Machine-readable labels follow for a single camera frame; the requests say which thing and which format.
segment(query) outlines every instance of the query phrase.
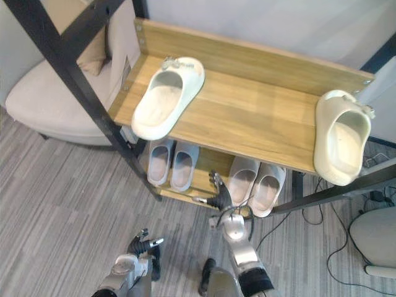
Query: chair leg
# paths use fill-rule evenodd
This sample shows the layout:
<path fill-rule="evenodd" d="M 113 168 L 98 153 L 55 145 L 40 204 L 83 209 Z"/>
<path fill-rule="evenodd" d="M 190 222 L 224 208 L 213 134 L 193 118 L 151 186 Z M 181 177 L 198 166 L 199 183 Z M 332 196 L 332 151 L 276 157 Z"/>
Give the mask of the chair leg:
<path fill-rule="evenodd" d="M 47 139 L 49 138 L 47 135 L 44 135 L 44 134 L 42 134 L 42 133 L 39 133 L 39 135 L 40 135 L 44 140 L 47 140 Z"/>

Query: black metal frame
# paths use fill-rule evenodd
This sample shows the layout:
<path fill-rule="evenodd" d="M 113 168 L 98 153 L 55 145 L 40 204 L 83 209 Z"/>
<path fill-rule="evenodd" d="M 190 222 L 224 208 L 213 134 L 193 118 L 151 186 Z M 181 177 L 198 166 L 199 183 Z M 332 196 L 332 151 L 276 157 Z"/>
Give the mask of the black metal frame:
<path fill-rule="evenodd" d="M 43 56 L 109 139 L 113 147 L 127 161 L 128 165 L 143 181 L 154 197 L 161 201 L 161 196 L 147 181 L 147 176 L 137 161 L 137 156 L 142 152 L 145 141 L 139 139 L 138 143 L 131 147 L 123 139 L 120 134 L 120 127 L 110 118 L 76 64 L 76 59 L 81 52 L 83 52 L 99 30 L 109 21 L 110 17 L 123 1 L 94 0 L 66 31 L 62 35 L 59 35 L 44 7 L 41 5 L 40 0 L 4 0 Z M 149 16 L 145 0 L 132 0 L 132 2 L 137 17 L 147 18 Z M 387 50 L 389 46 L 391 48 L 393 46 L 394 49 L 395 37 L 396 35 L 363 68 L 366 67 L 367 70 L 371 70 L 384 65 L 387 62 L 386 59 L 388 59 L 388 56 L 384 57 L 384 55 L 389 55 L 389 50 Z M 290 212 L 339 200 L 344 197 L 351 197 L 352 195 L 361 194 L 372 189 L 381 189 L 396 181 L 396 165 L 360 177 L 347 186 L 334 186 L 305 197 L 303 196 L 303 178 L 303 173 L 293 172 L 293 200 L 274 207 L 272 214 Z"/>
<path fill-rule="evenodd" d="M 65 32 L 59 35 L 40 0 L 4 0 L 37 48 L 95 124 L 127 161 L 156 200 L 161 201 L 162 197 L 147 181 L 146 174 L 137 161 L 136 155 L 120 134 L 121 128 L 110 118 L 76 64 L 76 59 L 123 1 L 94 0 Z"/>

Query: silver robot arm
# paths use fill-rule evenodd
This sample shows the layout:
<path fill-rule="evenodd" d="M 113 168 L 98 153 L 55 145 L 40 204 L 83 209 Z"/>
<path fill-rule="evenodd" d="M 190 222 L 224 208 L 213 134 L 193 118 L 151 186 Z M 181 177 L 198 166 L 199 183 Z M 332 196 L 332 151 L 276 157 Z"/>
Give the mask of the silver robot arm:
<path fill-rule="evenodd" d="M 245 228 L 243 216 L 233 213 L 230 193 L 220 175 L 216 171 L 212 171 L 209 176 L 218 194 L 209 199 L 196 197 L 193 200 L 217 207 L 224 214 L 220 218 L 212 219 L 210 224 L 213 228 L 216 226 L 222 228 L 223 237 L 229 247 L 230 261 L 239 283 L 239 293 L 242 293 L 244 297 L 279 296 L 265 271 L 263 263 L 248 240 L 249 235 Z"/>
<path fill-rule="evenodd" d="M 139 286 L 141 278 L 147 276 L 152 270 L 151 257 L 139 257 L 144 252 L 153 249 L 163 242 L 163 238 L 142 241 L 147 236 L 147 229 L 143 229 L 130 243 L 127 254 L 116 259 L 110 274 L 102 281 L 99 289 L 92 297 L 130 297 L 135 296 L 132 288 Z M 138 296 L 151 296 L 151 278 L 144 281 L 144 287 L 139 288 Z"/>

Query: striped carpet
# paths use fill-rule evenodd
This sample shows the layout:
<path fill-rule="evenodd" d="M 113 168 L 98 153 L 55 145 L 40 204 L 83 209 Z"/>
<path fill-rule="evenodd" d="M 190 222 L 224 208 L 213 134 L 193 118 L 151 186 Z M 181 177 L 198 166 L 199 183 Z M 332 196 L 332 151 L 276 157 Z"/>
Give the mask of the striped carpet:
<path fill-rule="evenodd" d="M 368 144 L 366 155 L 394 150 Z M 305 192 L 317 178 L 305 176 Z M 280 202 L 290 199 L 290 172 Z M 345 223 L 363 208 L 364 197 L 334 203 Z M 369 208 L 384 207 L 375 202 Z M 345 240 L 330 205 L 324 222 L 304 222 L 293 212 L 262 244 L 259 254 L 280 296 L 385 296 L 333 281 L 326 257 Z M 153 296 L 198 296 L 202 266 L 211 256 L 230 269 L 219 231 L 209 230 L 215 212 L 164 199 L 156 202 L 115 151 L 43 140 L 1 110 L 0 121 L 0 296 L 91 296 L 115 258 L 144 227 L 163 236 L 162 276 Z M 318 207 L 306 210 L 312 222 Z M 256 221 L 253 246 L 283 215 Z M 344 282 L 396 293 L 396 281 L 370 277 L 351 244 L 331 261 Z"/>

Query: white slide sandal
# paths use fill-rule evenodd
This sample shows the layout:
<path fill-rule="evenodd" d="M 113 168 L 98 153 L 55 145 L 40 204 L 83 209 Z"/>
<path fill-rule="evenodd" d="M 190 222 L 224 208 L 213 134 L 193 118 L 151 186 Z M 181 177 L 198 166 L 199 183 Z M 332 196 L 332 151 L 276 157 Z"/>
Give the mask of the white slide sandal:
<path fill-rule="evenodd" d="M 171 187 L 179 192 L 186 191 L 192 181 L 199 156 L 199 147 L 178 142 L 174 150 Z"/>
<path fill-rule="evenodd" d="M 374 110 L 347 92 L 333 90 L 320 97 L 316 105 L 314 166 L 322 178 L 338 186 L 356 179 L 372 118 Z"/>
<path fill-rule="evenodd" d="M 257 217 L 264 218 L 272 211 L 286 179 L 286 169 L 261 163 L 248 202 Z"/>
<path fill-rule="evenodd" d="M 197 59 L 166 58 L 132 116 L 134 133 L 146 140 L 166 136 L 198 94 L 204 80 L 204 67 Z"/>
<path fill-rule="evenodd" d="M 234 158 L 228 177 L 228 191 L 234 206 L 248 202 L 259 167 L 258 161 L 238 156 Z"/>
<path fill-rule="evenodd" d="M 160 186 L 168 179 L 174 141 L 156 140 L 151 141 L 149 146 L 147 180 L 154 186 Z"/>

